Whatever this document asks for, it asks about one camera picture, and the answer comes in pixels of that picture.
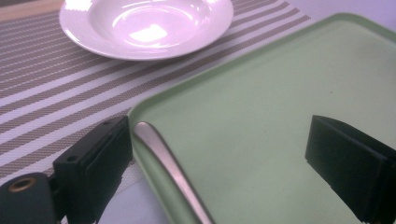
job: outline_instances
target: striped placemat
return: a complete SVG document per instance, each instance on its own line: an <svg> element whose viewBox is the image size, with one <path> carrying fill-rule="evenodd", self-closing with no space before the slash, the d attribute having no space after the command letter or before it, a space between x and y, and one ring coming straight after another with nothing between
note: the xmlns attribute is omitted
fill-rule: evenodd
<svg viewBox="0 0 396 224"><path fill-rule="evenodd" d="M92 54L65 36L58 12L0 23L0 184L31 172L51 174L51 163L99 122L313 22L282 0L233 0L233 6L233 23L221 39L160 62ZM130 166L120 188L138 178Z"/></svg>

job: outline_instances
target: gray stripe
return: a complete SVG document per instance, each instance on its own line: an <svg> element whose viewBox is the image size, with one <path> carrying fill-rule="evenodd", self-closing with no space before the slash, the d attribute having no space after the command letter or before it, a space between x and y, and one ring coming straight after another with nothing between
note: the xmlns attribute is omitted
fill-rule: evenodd
<svg viewBox="0 0 396 224"><path fill-rule="evenodd" d="M271 36L278 35L278 34L284 32L284 31L286 31L286 30L288 30L288 29L290 29L290 28L292 28L294 26L297 26L297 25L299 25L299 24L301 24L301 23L303 23L305 21L308 21L308 20L309 20L309 17L303 16L303 17L301 17L301 18L299 18L297 20L290 21L290 22L288 22L286 24L283 24L283 25L281 25L279 27L276 27L275 29L270 30L270 31L268 31L268 32L266 32L266 33L264 33L262 35L255 36L253 38L250 38L249 40L246 40L246 41L244 41L242 43L239 43L239 44L237 44L235 46L232 46L232 47L230 47L228 49L224 49L222 51L219 51L217 53L209 55L209 56L207 56L207 57L205 57L205 58L203 58L203 59L201 59L201 60L199 60L197 62L188 64L188 65L184 66L183 68L180 68L180 69L176 70L175 72L171 72L171 73L165 75L164 77L157 77L157 78L155 78L155 79L153 79L153 80L151 80L151 81L149 81L147 83L144 83L144 84L142 84L140 86L137 86L137 87L125 92L123 95L120 95L118 97L113 97L113 98L111 98L109 100L103 101L102 103L100 103L100 104L98 104L96 106L96 110L104 109L104 108L109 107L111 105L114 105L114 104L117 104L117 103L121 103L121 102L123 102L125 100L128 100L131 97L134 97L134 96L136 96L136 95L138 95L138 94L140 94L142 92L149 91L149 90L151 90L151 89L153 89L153 88L155 88L155 87L157 87L157 86L159 86L159 85L161 85L161 84L163 84L165 82L168 82L168 81L170 81L172 79L181 77L181 76L183 76L183 75L185 75L185 74L187 74L187 73L189 73L191 71L194 71L194 70L202 67L205 64L213 63L214 61L216 61L216 60L218 60L218 59L220 59L220 58L222 58L224 56L236 53L237 51L239 51L241 49L245 49L245 48L248 48L248 47L250 47L252 45L260 43L263 40L265 40L265 39L267 39L267 38L269 38ZM79 115L88 116L88 115L93 114L93 113L94 113L93 109L88 109L88 110L84 110L84 111L78 112L78 113L76 113L74 115L67 116L64 119L60 119L59 121L57 121L57 122L55 122L53 124L44 126L42 131L44 131L44 133L48 133L48 131L46 131L46 129L52 129L52 127L54 127L56 129L57 126L62 126L62 122L60 122L60 121L65 121L65 123L71 123L70 121L73 120L73 117L77 118L77 116L79 116ZM75 137L74 135L73 135L73 137L70 137L72 135L69 135L69 136L65 137L64 139L66 139L66 138L74 138ZM59 140L59 141L57 141L57 142L55 142L53 144L50 144L47 147L40 148L39 150L37 150L37 151L35 151L35 152L31 153L31 154L25 155L25 156L13 161L13 162L10 162L10 163L2 166L2 169L0 171L0 178L5 177L7 175L10 175L10 174L22 169L23 167L35 162L35 161L40 161L40 160L48 157L49 155L51 155L55 151L57 151L55 148L63 148L63 147L57 147L57 145L59 146L61 144L64 144L64 139L63 140Z"/></svg>
<svg viewBox="0 0 396 224"><path fill-rule="evenodd" d="M1 94L3 96L9 96L21 91L27 91L33 87L39 86L43 83L50 82L52 80L64 77L64 74L74 74L76 72L82 71L84 69L87 69L89 67L93 67L97 64L104 63L109 61L109 58L105 57L96 57L94 55L88 55L86 56L85 62L82 61L81 59L77 60L78 63L73 63L73 62L68 62L65 64L56 64L55 66L51 68L45 68L43 70L46 70L47 74L43 77L36 78L33 81L29 81L28 83L25 83L23 85L20 85L16 88L6 90L6 91L1 91ZM3 108L0 108L0 114L3 114Z"/></svg>

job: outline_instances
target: table surface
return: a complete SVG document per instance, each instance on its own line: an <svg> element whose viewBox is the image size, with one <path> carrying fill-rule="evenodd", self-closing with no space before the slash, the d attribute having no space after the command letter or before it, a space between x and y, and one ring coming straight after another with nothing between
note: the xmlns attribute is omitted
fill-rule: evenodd
<svg viewBox="0 0 396 224"><path fill-rule="evenodd" d="M74 45L57 21L62 3L0 8L0 184L31 172L50 174L51 162L97 123L334 13L360 14L396 31L391 0L233 0L233 25L213 45L177 60L136 63ZM137 165L123 177L100 223L166 223Z"/></svg>

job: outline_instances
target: gray striped table runner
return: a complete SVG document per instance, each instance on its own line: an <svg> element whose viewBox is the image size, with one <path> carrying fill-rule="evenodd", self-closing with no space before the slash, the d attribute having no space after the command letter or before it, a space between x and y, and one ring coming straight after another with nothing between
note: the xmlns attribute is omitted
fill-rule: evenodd
<svg viewBox="0 0 396 224"><path fill-rule="evenodd" d="M0 184L50 174L53 160L99 122L312 23L282 0L233 0L233 6L233 23L221 39L159 62L94 55L64 35L58 12L0 23ZM130 166L121 189L139 177Z"/></svg>

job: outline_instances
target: plate rim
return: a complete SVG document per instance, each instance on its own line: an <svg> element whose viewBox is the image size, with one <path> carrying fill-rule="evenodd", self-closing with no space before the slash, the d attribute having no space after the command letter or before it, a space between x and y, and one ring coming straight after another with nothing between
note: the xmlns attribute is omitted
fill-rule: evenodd
<svg viewBox="0 0 396 224"><path fill-rule="evenodd" d="M59 22L61 24L61 28L65 35L78 46L101 56L105 56L113 59L127 60L127 61L158 61L180 57L186 54L193 53L197 50L203 49L216 40L218 40L224 33L230 28L231 23L233 21L233 3L231 0L201 0L206 2L210 7L212 13L211 16L221 18L218 22L210 22L210 27L214 27L219 25L219 29L217 29L216 33L213 35L207 35L210 38L205 38L202 44L195 45L195 47L187 48L186 50L180 50L178 52L163 52L163 53L135 53L135 52L126 52L125 50L127 45L121 45L119 43L111 42L110 39L106 39L103 36L99 35L92 27L89 22L90 10L92 10L92 6L100 3L104 0L88 0L90 6L87 10L74 10L74 9L66 9L67 3L72 3L72 1L65 1L61 7L59 13ZM203 34L207 34L206 32L201 32L197 36L202 36ZM197 39L190 38L183 43L189 43L191 40Z"/></svg>

